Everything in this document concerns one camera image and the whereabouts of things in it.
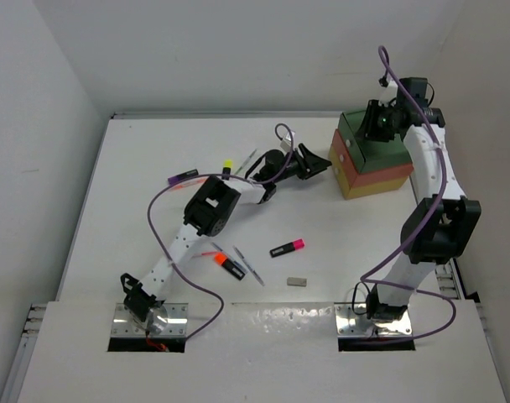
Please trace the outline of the blue clear pen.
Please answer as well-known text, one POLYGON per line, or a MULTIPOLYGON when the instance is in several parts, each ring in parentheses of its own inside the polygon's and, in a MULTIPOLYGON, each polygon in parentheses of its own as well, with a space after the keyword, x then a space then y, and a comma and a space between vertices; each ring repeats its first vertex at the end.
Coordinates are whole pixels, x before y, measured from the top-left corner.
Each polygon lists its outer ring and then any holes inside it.
POLYGON ((233 260, 236 264, 238 264, 242 270, 247 273, 247 270, 243 268, 228 252, 226 252, 222 247, 220 247, 216 242, 211 242, 211 245, 218 251, 226 254, 231 260, 233 260))

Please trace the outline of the yellow bottom drawer box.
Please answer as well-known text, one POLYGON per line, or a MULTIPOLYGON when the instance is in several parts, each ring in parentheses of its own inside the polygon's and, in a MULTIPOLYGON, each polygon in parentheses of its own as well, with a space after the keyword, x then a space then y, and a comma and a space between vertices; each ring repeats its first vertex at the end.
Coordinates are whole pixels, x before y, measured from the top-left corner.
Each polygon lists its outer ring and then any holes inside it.
POLYGON ((347 200, 396 191, 414 170, 412 164, 404 164, 360 174, 352 164, 348 152, 334 145, 330 147, 329 158, 337 184, 347 200))

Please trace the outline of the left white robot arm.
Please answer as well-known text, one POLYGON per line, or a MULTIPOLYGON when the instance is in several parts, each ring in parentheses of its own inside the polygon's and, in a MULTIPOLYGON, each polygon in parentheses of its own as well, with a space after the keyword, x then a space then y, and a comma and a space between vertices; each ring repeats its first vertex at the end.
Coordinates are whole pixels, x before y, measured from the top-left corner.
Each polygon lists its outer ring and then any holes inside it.
POLYGON ((243 178, 207 175, 185 206, 182 225, 174 241, 169 247, 159 242, 163 258, 141 280, 128 273, 121 275, 124 306, 140 322, 146 322, 150 312, 165 300, 163 291, 171 275, 179 273, 180 267, 191 260, 203 243, 225 228, 236 207, 268 202, 278 182, 293 176, 305 181, 329 167, 329 160, 300 144, 288 153, 279 149, 267 151, 247 169, 243 178))

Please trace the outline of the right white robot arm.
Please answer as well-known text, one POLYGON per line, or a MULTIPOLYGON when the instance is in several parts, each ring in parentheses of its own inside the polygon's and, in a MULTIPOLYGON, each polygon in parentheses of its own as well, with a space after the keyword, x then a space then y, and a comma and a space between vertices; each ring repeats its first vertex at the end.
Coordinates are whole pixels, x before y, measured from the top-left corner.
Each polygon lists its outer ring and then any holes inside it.
POLYGON ((478 201, 468 198, 455 178, 445 145, 445 119, 430 108, 427 79, 396 82, 391 102, 371 100, 358 131, 367 141, 400 139, 414 171, 417 207, 404 223, 394 264, 366 299, 366 316, 376 321, 399 320, 411 295, 436 267, 462 255, 481 215, 478 201))

